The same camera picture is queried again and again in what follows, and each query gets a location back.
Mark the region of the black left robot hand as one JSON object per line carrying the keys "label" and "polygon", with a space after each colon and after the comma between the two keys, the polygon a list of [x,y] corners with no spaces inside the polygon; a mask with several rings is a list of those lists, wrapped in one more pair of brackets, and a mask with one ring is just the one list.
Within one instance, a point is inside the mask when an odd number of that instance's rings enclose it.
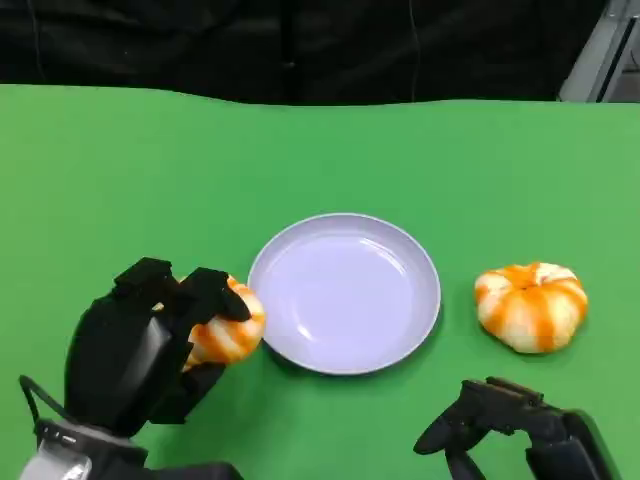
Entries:
{"label": "black left robot hand", "polygon": [[190,334],[220,315],[250,318],[228,273],[199,267],[184,281],[166,260],[143,257],[94,300],[74,332],[65,367],[71,420],[131,438],[148,422],[183,424],[224,373],[222,362],[187,360]]}

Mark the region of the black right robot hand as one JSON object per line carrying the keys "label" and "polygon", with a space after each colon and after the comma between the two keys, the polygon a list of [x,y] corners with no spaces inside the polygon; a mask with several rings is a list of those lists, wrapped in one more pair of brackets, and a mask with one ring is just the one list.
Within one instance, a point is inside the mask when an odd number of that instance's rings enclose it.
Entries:
{"label": "black right robot hand", "polygon": [[457,399],[419,436],[413,451],[442,451],[453,479],[483,479],[469,455],[489,433],[526,433],[526,461],[536,479],[619,479],[595,420],[579,409],[548,404],[544,394],[511,381],[464,380]]}

